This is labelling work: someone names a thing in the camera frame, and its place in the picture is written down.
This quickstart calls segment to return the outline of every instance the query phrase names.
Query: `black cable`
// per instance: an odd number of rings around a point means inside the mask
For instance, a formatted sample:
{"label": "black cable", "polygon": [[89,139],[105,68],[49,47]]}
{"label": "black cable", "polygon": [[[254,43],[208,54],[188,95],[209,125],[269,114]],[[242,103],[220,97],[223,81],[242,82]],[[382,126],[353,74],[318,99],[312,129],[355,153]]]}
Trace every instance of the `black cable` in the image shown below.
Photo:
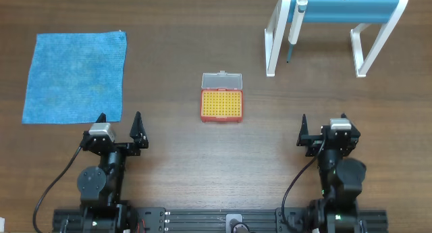
{"label": "black cable", "polygon": [[323,143],[321,143],[321,147],[319,147],[318,153],[313,157],[313,159],[307,163],[303,169],[300,170],[300,172],[298,172],[297,176],[292,180],[290,186],[288,187],[288,189],[285,192],[285,195],[283,196],[282,199],[282,206],[281,206],[281,211],[282,211],[282,220],[283,222],[290,227],[288,220],[285,217],[285,201],[286,201],[286,197],[288,196],[288,193],[291,191],[292,186],[294,185],[294,183],[296,183],[297,179],[303,174],[303,172],[309,167],[311,166],[318,158],[318,155],[321,153],[321,151],[324,149],[324,144],[325,144],[325,135],[324,135],[324,140]]}
{"label": "black cable", "polygon": [[60,175],[58,175],[58,177],[56,179],[54,179],[54,181],[47,187],[47,189],[43,192],[42,196],[39,199],[38,204],[36,204],[36,207],[34,208],[34,212],[33,212],[33,228],[34,230],[36,230],[36,232],[38,233],[42,233],[41,230],[39,230],[37,224],[36,224],[36,214],[38,213],[39,210],[39,206],[42,203],[42,200],[45,198],[45,196],[47,195],[47,193],[49,192],[49,190],[54,186],[54,184],[60,180],[60,178],[67,172],[67,170],[69,169],[69,167],[72,165],[72,163],[74,162],[76,156],[79,154],[79,152],[81,151],[81,146],[79,146],[76,149],[76,152],[74,154],[74,156],[72,156],[72,158],[70,159],[69,163],[67,164],[66,168],[60,173]]}

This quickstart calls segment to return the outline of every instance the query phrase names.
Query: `white bracket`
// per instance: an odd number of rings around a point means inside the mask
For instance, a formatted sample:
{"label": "white bracket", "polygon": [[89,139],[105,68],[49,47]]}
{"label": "white bracket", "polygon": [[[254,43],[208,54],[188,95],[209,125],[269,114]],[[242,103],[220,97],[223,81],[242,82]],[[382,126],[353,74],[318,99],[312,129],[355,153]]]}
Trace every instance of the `white bracket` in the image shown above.
{"label": "white bracket", "polygon": [[271,14],[267,28],[264,30],[265,37],[265,69],[267,77],[275,76],[275,69],[285,26],[290,12],[291,0],[279,0]]}
{"label": "white bracket", "polygon": [[363,60],[362,43],[360,41],[360,33],[367,28],[370,24],[359,24],[356,28],[350,31],[351,43],[352,43],[352,54],[354,56],[354,65],[356,68],[357,78],[366,77],[366,73],[371,67],[373,61],[378,56],[379,51],[384,46],[384,43],[389,38],[394,27],[398,23],[400,16],[404,13],[408,0],[399,0],[398,5],[390,16],[389,21],[381,26],[378,36],[373,43],[369,54],[366,59]]}

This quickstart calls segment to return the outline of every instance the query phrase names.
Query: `blue towel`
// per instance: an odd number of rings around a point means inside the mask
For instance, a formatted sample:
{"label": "blue towel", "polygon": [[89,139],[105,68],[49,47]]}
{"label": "blue towel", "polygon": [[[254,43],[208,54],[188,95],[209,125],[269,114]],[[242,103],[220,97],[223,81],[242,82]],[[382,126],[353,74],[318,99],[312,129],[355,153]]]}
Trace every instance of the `blue towel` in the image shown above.
{"label": "blue towel", "polygon": [[122,117],[126,33],[38,34],[23,124],[108,122]]}

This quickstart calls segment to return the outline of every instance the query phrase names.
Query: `wooden tabletop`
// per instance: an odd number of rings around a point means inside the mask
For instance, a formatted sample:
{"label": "wooden tabletop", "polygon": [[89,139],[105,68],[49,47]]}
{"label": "wooden tabletop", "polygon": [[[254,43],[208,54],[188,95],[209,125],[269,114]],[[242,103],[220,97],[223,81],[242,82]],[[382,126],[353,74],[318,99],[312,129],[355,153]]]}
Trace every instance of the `wooden tabletop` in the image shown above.
{"label": "wooden tabletop", "polygon": [[[34,206],[90,124],[21,124],[36,34],[128,35],[118,141],[142,114],[150,148],[129,158],[122,192],[137,207],[275,209],[310,160],[296,147],[302,114],[318,133],[346,112],[361,131],[351,156],[367,165],[360,208],[386,209],[391,232],[430,232],[432,218],[432,5],[410,0],[366,78],[356,78],[352,24],[305,24],[292,62],[284,39],[275,78],[265,76],[264,28],[277,0],[0,0],[0,217],[33,231]],[[369,49],[378,26],[362,33]],[[200,120],[203,72],[241,73],[244,121]],[[38,213],[77,208],[76,178],[99,158],[81,152]],[[321,196],[316,166],[287,206]]]}

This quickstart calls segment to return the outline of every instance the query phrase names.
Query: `transparent lid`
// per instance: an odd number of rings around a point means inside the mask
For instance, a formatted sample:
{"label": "transparent lid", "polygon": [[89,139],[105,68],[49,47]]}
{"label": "transparent lid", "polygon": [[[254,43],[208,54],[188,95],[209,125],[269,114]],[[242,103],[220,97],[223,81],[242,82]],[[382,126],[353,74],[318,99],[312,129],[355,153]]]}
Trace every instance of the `transparent lid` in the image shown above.
{"label": "transparent lid", "polygon": [[243,89],[242,74],[228,74],[225,71],[202,74],[202,89]]}

